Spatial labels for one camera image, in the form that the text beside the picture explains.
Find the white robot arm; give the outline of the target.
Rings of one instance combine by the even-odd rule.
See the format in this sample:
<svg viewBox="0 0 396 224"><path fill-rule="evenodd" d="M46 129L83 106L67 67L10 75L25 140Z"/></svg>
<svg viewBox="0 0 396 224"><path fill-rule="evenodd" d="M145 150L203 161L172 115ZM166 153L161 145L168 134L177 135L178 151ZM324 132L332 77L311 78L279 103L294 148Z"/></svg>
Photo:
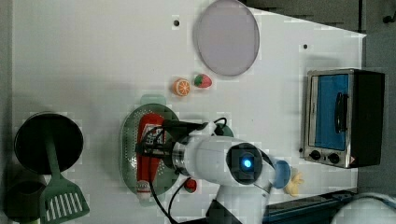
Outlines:
<svg viewBox="0 0 396 224"><path fill-rule="evenodd" d="M262 224L276 171L258 147L221 135L213 122L166 119L150 125L135 150L161 158L177 173L219 186L205 213L207 224Z"/></svg>

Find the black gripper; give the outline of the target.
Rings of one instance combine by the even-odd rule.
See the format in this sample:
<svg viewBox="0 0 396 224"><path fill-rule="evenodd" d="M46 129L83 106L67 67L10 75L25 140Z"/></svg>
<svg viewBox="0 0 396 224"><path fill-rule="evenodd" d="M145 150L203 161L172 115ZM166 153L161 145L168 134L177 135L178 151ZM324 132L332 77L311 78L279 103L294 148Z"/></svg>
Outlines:
<svg viewBox="0 0 396 224"><path fill-rule="evenodd" d="M205 126L206 123L199 124L166 119L161 126L165 136L164 142L161 145L153 144L152 146L136 143L135 152L146 151L150 157L168 157L172 154L176 143L180 143L193 131L201 131Z"/></svg>

